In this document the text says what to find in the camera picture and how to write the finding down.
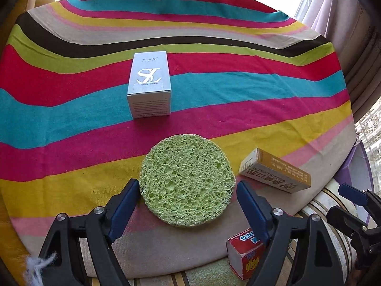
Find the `purple cardboard box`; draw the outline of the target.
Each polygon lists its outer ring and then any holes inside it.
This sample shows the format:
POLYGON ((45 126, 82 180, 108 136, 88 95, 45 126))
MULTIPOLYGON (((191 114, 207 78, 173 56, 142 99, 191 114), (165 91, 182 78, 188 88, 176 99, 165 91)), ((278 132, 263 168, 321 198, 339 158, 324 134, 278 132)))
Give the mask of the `purple cardboard box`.
POLYGON ((361 140, 355 143, 334 179, 340 185, 345 183, 358 190, 374 190, 369 159, 361 140))

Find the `striped sofa cushion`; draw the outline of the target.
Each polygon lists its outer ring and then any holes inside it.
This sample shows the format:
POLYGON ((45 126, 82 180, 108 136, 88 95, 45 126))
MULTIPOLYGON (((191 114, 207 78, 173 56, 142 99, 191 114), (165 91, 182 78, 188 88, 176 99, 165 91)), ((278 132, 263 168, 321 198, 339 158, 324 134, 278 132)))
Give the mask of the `striped sofa cushion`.
MULTIPOLYGON (((332 228, 326 223, 326 214, 331 207, 339 205, 357 216, 355 205, 338 193, 339 183, 332 179, 303 209, 300 210, 296 217, 306 218, 311 214, 318 214, 324 220, 327 231, 332 239, 333 245, 340 258, 344 281, 347 281, 348 274, 353 270, 356 252, 350 246, 350 239, 341 232, 332 228)), ((155 243, 149 238, 149 231, 143 231, 143 243, 138 243, 138 239, 134 236, 137 232, 125 233, 120 239, 117 239, 112 248, 115 256, 128 278, 131 285, 246 285, 248 280, 241 280, 236 273, 233 272, 226 251, 226 242, 224 241, 225 252, 214 256, 215 261, 206 263, 202 261, 202 266, 182 265, 182 269, 187 267, 186 271, 176 272, 175 269, 169 268, 169 261, 184 260, 185 252, 180 252, 179 247, 165 247, 163 240, 155 243), (163 247, 164 251, 169 251, 169 256, 164 256, 163 251, 155 251, 154 247, 163 247), (142 269, 142 273, 132 274, 132 265, 137 265, 138 269, 142 269), (164 271, 159 273, 150 273, 148 269, 156 269, 158 265, 164 265, 164 271)), ((291 272, 291 266, 296 259, 296 248, 298 240, 290 241, 284 260, 281 273, 276 285, 286 285, 287 279, 291 272)))

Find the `white fluff tuft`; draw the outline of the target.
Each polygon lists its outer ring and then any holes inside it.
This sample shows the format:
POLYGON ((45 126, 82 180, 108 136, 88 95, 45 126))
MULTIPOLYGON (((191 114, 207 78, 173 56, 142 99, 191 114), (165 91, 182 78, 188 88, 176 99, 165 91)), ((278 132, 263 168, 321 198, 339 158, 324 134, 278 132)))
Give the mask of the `white fluff tuft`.
POLYGON ((53 252, 48 258, 28 256, 25 260, 26 269, 23 278, 28 286, 43 286, 42 272, 53 263, 57 257, 57 252, 53 252))

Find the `red white blue box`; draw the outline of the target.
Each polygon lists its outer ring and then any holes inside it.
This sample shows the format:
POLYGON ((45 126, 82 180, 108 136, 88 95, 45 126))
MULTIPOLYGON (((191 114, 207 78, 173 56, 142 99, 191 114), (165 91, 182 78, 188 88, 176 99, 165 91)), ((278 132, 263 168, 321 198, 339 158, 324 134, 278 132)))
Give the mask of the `red white blue box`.
POLYGON ((241 280, 250 279, 260 262, 266 245, 249 228, 230 237, 226 246, 229 265, 233 272, 241 280))

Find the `orange white flat box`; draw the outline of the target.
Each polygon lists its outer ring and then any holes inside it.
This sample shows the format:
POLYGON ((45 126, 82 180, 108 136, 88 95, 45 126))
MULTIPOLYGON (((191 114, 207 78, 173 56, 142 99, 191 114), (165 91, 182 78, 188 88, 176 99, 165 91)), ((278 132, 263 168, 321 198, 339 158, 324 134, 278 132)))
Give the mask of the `orange white flat box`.
POLYGON ((239 174, 288 193, 311 188, 311 175, 304 170, 255 148, 240 164, 239 174))

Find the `green round sponge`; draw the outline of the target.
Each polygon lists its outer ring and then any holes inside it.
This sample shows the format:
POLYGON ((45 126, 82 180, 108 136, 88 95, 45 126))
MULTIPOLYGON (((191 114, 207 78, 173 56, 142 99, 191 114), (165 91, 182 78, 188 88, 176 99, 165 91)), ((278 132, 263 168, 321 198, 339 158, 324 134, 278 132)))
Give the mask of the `green round sponge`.
POLYGON ((197 227, 228 208, 236 177, 219 146, 197 134, 178 134, 151 148, 140 171, 148 209, 175 227, 197 227))

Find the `striped colourful cloth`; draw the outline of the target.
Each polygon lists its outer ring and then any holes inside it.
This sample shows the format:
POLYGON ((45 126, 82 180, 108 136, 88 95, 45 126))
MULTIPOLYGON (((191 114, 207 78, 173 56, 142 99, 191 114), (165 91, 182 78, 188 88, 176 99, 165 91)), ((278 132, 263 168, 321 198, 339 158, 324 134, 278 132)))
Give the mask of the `striped colourful cloth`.
POLYGON ((255 148, 307 171, 294 194, 253 181, 295 214, 355 143, 334 46, 255 0, 63 0, 21 19, 30 42, 1 75, 1 200, 29 255, 55 216, 104 205, 145 155, 175 134, 225 152, 234 172, 255 148), (165 51, 171 113, 134 119, 135 53, 165 51))

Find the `white SL box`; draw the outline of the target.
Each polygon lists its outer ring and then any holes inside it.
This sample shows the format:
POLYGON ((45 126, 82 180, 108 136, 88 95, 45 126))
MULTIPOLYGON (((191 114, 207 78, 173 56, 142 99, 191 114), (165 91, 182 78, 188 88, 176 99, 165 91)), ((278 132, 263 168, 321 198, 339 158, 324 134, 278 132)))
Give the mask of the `white SL box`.
POLYGON ((133 118, 170 115, 171 95, 167 53, 135 53, 127 90, 127 101, 133 118))

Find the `beige pleated curtain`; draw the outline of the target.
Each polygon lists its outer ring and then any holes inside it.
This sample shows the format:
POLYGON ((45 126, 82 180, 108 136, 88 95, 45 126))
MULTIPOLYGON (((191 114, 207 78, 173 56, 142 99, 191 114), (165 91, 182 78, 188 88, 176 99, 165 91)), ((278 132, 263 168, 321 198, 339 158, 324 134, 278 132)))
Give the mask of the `beige pleated curtain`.
POLYGON ((359 0, 301 0, 296 19, 335 47, 359 121, 380 98, 380 29, 359 0))

